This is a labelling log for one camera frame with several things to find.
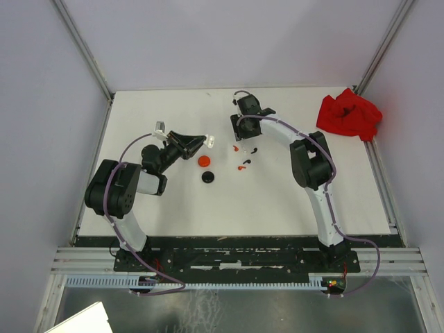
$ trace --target red cloth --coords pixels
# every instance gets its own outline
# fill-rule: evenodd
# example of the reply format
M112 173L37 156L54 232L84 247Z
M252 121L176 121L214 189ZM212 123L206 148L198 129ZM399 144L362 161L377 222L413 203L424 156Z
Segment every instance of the red cloth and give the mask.
M366 99L346 89L336 100L330 95L322 101L316 126L330 133L371 141L377 133L375 125L382 120L382 113Z

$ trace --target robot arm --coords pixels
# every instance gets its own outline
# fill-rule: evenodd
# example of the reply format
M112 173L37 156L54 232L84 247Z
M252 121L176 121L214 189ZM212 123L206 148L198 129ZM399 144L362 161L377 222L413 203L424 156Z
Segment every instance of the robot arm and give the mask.
M162 122L156 124L154 135L164 142L164 148L154 144L142 150L142 165L127 163L119 170L112 180L108 194L108 212L113 216L123 239L135 251L141 251L147 237L140 228L132 208L137 192L161 196L167 186L167 177L163 173L179 158L188 160L193 157L204 144L211 148L214 137L209 135L181 135L171 131L164 134ZM97 215L104 216L103 199L105 187L117 161L103 160L85 192L85 204ZM126 244L120 247L127 250Z
M278 123L280 118L274 110L269 108L261 109L259 101L252 94L237 101L234 100L233 103L239 106L240 111L240 114L231 116L237 141L265 134L290 150L293 176L296 182L307 192L313 207L318 227L320 249L331 262L342 256L348 251L348 246L333 226L333 219L325 198L323 186L332 175L330 163L308 139ZM237 123L240 117L246 115L272 117L275 120L244 118L238 126ZM309 136L330 153L323 133L315 132ZM315 156L310 157L309 153L314 153ZM331 185L327 195L330 196L333 210L336 213ZM341 230L339 223L336 223L336 226Z

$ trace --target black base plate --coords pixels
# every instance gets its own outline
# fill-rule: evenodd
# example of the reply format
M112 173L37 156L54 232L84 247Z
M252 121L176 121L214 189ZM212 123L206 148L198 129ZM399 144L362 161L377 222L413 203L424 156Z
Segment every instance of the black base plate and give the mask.
M139 255L154 267L158 259L165 273L185 283L307 283L308 273L343 273L344 263L349 273L361 271L355 251L350 251L340 262L332 265L325 262L321 252L302 249L176 248L144 251ZM224 264L231 264L234 268L221 269ZM146 268L131 253L120 250L114 271L143 272Z

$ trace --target metal frame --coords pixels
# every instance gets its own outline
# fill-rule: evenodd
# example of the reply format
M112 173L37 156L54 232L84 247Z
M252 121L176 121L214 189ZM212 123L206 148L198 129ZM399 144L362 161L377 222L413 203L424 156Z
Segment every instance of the metal frame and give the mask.
M73 38L76 46L78 47L82 57L84 57L87 66L92 71L95 79L97 80L99 86L101 87L104 95L109 100L110 104L108 107L107 117L105 123L103 124L103 129L101 133L101 138L99 145L97 147L97 153L94 158L94 163L92 170L94 170L94 165L98 157L98 152L103 139L103 134L105 132L106 124L108 122L111 102L112 102L112 92L110 91L107 83L104 79L104 75L99 70L94 57L89 50L87 44L80 36L78 29L67 10L67 7L63 0L51 0L54 8L60 15L62 21L65 23L67 30L69 31L71 37ZM396 10L394 17L389 24L389 27L382 39L381 44L378 47L372 61L370 62L361 82L356 86L355 92L362 95L366 88L368 87L370 81L375 75L378 67L384 59L390 45L392 45L395 37L397 36L399 30L402 28L408 14L411 12L416 0L402 0L400 6ZM368 153L368 158L373 169L375 180L381 195L383 206L387 215L388 224L391 228L391 233L400 233L402 240L407 244L407 238L404 233L404 228L402 223L398 218L398 213L396 206L391 194L384 167L379 158L377 151L376 142L365 143L366 150ZM360 273L349 273L350 276L370 276L376 265L376 252L372 248L355 248L357 251L358 258L361 264ZM422 318L424 320L425 326L428 332L444 332L444 324L441 310L439 309L436 296L433 292L432 285L427 274L424 261L422 260L422 255L420 254L419 248L382 248L382 264L380 266L378 276L409 276L411 278L411 283L418 301L418 305L421 311ZM44 301L42 303L42 308L40 310L37 324L35 326L35 332L44 332L49 328L53 327L58 308L60 305L61 297L64 288L68 286L73 286L73 284L78 283L77 287L82 284L84 287L97 287L103 284L113 283L110 281L118 281L116 283L121 283L125 287L129 287L134 284L135 279L139 277L150 277L154 273L146 272L141 275L138 273L124 273L124 272L114 272L114 258L110 255L108 248L59 248L55 256L53 267L51 269L51 277L46 289L44 296ZM328 273L312 273L309 274L310 279L316 281L323 276L334 276L334 274ZM190 286L190 288L221 288L222 286L209 286L196 285ZM267 286L234 286L234 289L245 289L245 288L261 288L264 287L270 289L296 289L300 286L297 284L290 284L282 286L281 284L270 284Z
M102 92L105 95L106 99L111 101L113 93L111 92L111 89L108 87L105 76L99 69L99 66L97 65L97 62L95 61L91 51L89 50L88 45L80 35L78 28L74 23L74 20L72 19L72 16L69 14L67 5L63 0L50 0L50 1L53 4L55 11L59 14L62 22L66 26L68 33L70 34L72 40L74 41L74 44L76 44L80 54L85 60L86 65L91 71L93 77L95 77L97 84L99 84L99 87L102 89Z
M376 251L372 248L353 248L353 250L357 251L361 272L348 273L348 276L368 277L372 275L377 261ZM382 263L378 276L411 277L427 331L444 332L438 303L434 298L419 248L381 248L381 255ZM155 275L152 272L114 272L113 266L114 257L111 256L109 248L59 248L51 269L51 279L45 294L44 307L39 315L38 322L40 324L35 328L35 332L44 332L55 324L65 287L134 288L135 281L139 278L150 278ZM341 274L312 273L309 274L309 284L238 284L230 286L190 284L188 289L322 290L319 284L322 277L339 275ZM163 287L171 288L174 285L166 284Z
M370 276L376 267L377 255L373 248L353 248L358 254L360 273L348 276ZM419 248L380 248L381 265L378 276L427 276ZM147 271L114 272L114 260L109 248L59 248L55 255L51 274L86 275L137 275L154 276ZM340 273L311 273L309 276L340 276Z
M401 4L396 10L396 13L393 16L390 24L388 25L388 28L384 34L384 38L382 39L381 44L379 44L378 49L376 50L376 53L373 56L373 59L371 60L369 66L367 67L367 70L365 71L361 79L361 82L355 88L356 94L362 95L366 91L368 85L370 84L370 81L372 80L377 69L381 65L384 56L387 54L387 51L389 50L390 46L392 45L393 41L398 35L398 32L400 31L407 16L409 16L409 13L411 12L413 5L416 3L416 1L417 0L401 1Z

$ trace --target white table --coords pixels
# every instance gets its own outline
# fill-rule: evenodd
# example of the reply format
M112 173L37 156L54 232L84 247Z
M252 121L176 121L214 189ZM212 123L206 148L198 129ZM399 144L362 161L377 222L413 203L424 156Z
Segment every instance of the white table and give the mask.
M316 119L323 97L340 94L344 87L250 89L263 108L270 107L305 133L317 130ZM133 211L150 236L261 236L313 235L316 221L309 199L291 174L289 151L261 135L235 142L230 115L235 89L157 90L117 92L99 154L99 163L118 160L134 138L164 121L166 131L185 135L211 134L213 149L202 147L188 161L178 160L165 172L166 191L161 197L136 195ZM358 137L325 133L338 175L333 182L339 218L348 234L389 234L382 202L364 144ZM147 144L162 143L153 137L136 143L126 154L140 162ZM240 149L235 152L233 145ZM251 155L254 147L258 152ZM197 159L211 158L203 169ZM250 159L247 169L238 170ZM210 170L215 181L205 184L201 175ZM113 235L108 223L86 209L80 236Z

